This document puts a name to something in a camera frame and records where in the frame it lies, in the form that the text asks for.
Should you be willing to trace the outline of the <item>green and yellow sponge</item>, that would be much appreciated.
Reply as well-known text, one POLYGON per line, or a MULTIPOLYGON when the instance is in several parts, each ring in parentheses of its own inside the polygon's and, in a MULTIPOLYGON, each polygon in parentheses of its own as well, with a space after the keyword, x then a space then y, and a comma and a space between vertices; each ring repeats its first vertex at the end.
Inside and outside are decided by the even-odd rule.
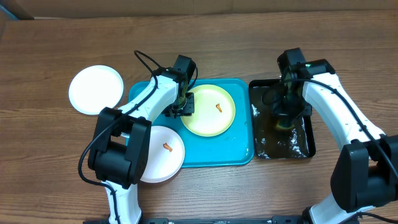
POLYGON ((291 129, 294 129, 294 127, 295 127, 295 125, 293 124, 293 122, 291 122, 289 120, 285 120, 285 119, 279 119, 276 122, 276 125, 274 126, 274 128, 279 131, 291 130, 291 129))

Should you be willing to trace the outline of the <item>pale yellow plate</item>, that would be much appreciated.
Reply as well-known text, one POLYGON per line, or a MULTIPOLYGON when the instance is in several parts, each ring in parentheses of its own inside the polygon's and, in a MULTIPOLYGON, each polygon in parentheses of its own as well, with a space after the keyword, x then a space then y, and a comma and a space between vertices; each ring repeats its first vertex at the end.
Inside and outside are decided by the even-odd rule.
POLYGON ((181 118, 193 134, 213 137, 225 132, 233 123, 236 107, 232 96, 216 85, 199 85, 191 89, 195 111, 181 118))

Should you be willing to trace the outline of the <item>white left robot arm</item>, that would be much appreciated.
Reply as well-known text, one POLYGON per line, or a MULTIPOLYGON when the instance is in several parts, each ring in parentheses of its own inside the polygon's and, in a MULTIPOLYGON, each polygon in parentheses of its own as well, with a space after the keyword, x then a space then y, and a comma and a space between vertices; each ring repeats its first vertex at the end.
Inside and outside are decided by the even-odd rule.
POLYGON ((99 113, 93 140, 80 157, 78 173, 83 181, 105 188, 109 202, 105 223, 140 222, 137 184, 147 166, 152 123, 161 114, 193 114, 193 94, 188 90, 197 76, 194 65, 159 67, 152 72, 146 89, 124 108, 105 107, 99 113), (96 180, 84 176, 84 160, 96 180))

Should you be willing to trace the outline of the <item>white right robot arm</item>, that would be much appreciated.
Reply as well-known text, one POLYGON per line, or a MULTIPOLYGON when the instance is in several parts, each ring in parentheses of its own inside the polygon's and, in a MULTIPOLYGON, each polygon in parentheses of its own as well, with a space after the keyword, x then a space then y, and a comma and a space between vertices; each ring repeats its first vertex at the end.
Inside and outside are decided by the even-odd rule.
POLYGON ((331 131, 340 155, 331 194, 303 211, 303 223, 356 223, 370 210, 397 200, 397 136, 386 136, 345 92, 327 60, 277 60, 281 96, 272 112, 277 128, 290 129, 310 105, 331 131))

